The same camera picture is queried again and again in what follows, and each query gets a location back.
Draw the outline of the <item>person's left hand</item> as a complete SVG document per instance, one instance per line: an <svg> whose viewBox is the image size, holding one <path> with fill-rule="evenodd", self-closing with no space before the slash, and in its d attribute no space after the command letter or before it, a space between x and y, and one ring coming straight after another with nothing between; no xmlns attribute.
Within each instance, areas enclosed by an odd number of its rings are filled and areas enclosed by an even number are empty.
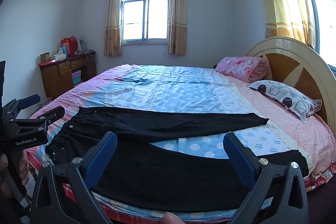
<svg viewBox="0 0 336 224"><path fill-rule="evenodd" d="M1 193L21 202L26 196L29 162L25 150L1 155Z"/></svg>

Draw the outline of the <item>person's right hand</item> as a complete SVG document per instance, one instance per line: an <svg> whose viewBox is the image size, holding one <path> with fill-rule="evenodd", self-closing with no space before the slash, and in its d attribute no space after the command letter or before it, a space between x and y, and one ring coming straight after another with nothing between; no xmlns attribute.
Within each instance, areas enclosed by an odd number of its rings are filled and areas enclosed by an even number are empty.
<svg viewBox="0 0 336 224"><path fill-rule="evenodd" d="M163 224L185 224L179 217L170 212L165 212L163 216Z"/></svg>

